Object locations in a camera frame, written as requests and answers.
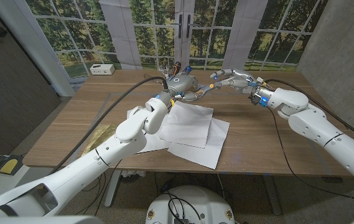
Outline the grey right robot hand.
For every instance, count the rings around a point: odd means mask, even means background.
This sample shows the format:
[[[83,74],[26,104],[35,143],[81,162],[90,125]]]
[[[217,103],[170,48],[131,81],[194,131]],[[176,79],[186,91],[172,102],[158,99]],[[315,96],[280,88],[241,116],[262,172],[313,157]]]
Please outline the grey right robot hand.
[[[210,75],[215,83],[210,84],[210,89],[219,89],[223,86],[230,86],[243,94],[252,94],[256,86],[254,78],[243,70],[224,69]]]

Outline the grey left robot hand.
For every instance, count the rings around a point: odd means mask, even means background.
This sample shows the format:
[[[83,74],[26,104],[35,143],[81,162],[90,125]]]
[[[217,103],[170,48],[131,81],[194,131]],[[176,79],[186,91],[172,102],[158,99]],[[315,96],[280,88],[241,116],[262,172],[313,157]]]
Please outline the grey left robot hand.
[[[178,74],[167,80],[168,91],[176,99],[194,101],[199,99],[199,85],[194,76]]]

